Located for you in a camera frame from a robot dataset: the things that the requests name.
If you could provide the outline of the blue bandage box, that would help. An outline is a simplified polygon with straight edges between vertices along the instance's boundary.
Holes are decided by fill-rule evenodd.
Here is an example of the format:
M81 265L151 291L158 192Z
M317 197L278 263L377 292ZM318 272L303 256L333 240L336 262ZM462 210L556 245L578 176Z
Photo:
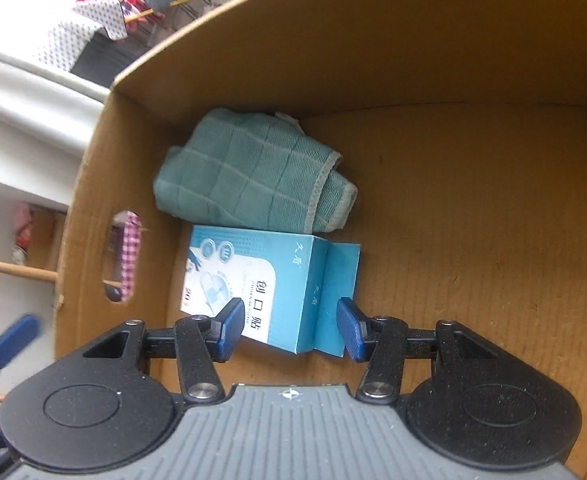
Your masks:
M246 338L341 358L337 304L354 296L360 256L357 244L314 235L194 226L180 310L213 318L239 298Z

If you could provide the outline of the teal waffle cloth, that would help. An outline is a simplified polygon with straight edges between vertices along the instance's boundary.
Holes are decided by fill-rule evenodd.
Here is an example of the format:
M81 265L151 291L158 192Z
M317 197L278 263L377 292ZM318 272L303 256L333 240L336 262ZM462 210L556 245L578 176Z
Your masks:
M333 232L359 192L339 174L341 159L286 114L216 108L168 150L153 182L156 208L194 224Z

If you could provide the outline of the pink checkered tablecloth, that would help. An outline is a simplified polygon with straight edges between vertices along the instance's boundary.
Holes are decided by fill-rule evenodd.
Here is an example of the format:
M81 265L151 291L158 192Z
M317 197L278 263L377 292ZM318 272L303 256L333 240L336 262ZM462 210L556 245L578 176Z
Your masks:
M142 224L135 212L123 210L113 219L116 234L115 281L118 282L121 301L130 299L135 288L136 266L141 246Z

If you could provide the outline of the polka dot white garment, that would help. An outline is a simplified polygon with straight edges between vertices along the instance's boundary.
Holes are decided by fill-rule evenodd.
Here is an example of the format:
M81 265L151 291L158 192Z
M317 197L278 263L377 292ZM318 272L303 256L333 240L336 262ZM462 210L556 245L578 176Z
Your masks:
M96 35L113 41L128 36L121 0L84 0L66 9L49 27L36 60L69 72Z

